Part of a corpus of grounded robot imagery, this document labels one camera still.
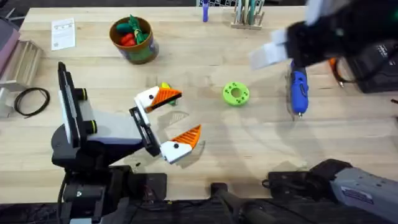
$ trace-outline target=blue marker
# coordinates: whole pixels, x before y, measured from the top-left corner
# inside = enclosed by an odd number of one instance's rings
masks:
[[[203,0],[203,22],[207,22],[209,20],[209,0]]]
[[[307,72],[305,68],[298,67],[292,62],[292,86],[290,87],[290,94],[292,100],[292,110],[300,117],[306,112],[308,108],[308,84]]]

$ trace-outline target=cup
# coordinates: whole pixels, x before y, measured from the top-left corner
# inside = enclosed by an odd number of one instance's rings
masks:
[[[159,54],[159,45],[154,39],[154,34],[150,24],[143,18],[136,17],[136,19],[139,21],[142,33],[149,34],[148,38],[146,38],[142,43],[130,47],[125,47],[120,43],[123,34],[120,34],[116,30],[116,26],[121,23],[129,22],[130,17],[125,17],[115,22],[109,31],[109,37],[125,59],[133,64],[140,65],[156,58]]]

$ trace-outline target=label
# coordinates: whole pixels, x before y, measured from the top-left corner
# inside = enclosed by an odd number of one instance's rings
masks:
[[[51,50],[76,46],[75,20],[64,19],[51,22]]]
[[[341,187],[341,191],[347,197],[354,198],[356,200],[360,200],[360,201],[363,201],[363,202],[366,202],[366,203],[369,203],[372,205],[374,204],[372,195],[370,195],[368,193],[358,191],[355,189],[351,189],[348,187]]]

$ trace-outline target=pen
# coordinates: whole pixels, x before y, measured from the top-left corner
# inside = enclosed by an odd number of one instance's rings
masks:
[[[208,11],[209,11],[209,0],[203,0],[203,22],[207,22],[209,20]]]

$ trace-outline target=wooden table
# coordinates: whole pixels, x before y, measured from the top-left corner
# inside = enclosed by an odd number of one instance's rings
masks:
[[[285,94],[288,63],[253,72],[247,54],[269,41],[270,31],[302,20],[304,8],[264,10],[264,28],[255,31],[230,28],[231,8],[211,8],[207,23],[199,7],[31,9],[22,38],[44,49],[34,85],[48,89],[52,100],[32,118],[14,113],[0,120],[0,202],[56,201],[63,170],[51,163],[50,140],[62,123],[60,60],[75,86],[88,89],[98,110],[128,116],[134,96],[160,82],[183,91],[178,106],[164,106],[149,117],[163,139],[202,124],[193,154],[179,166],[151,158],[145,150],[117,162],[138,172],[167,173],[169,199],[205,198],[212,182],[226,182],[242,197],[268,196],[260,183],[269,171],[312,167],[327,158],[398,180],[398,105],[390,102],[396,93],[364,95],[349,85],[342,90],[321,63],[307,70],[310,107],[293,122]],[[147,19],[160,45],[159,56],[146,65],[126,62],[109,40],[111,24],[129,14]],[[70,17],[75,18],[76,47],[52,52],[50,22]],[[221,98],[231,81],[249,87],[246,106],[233,108]],[[33,110],[41,101],[40,94],[32,95],[24,109]]]

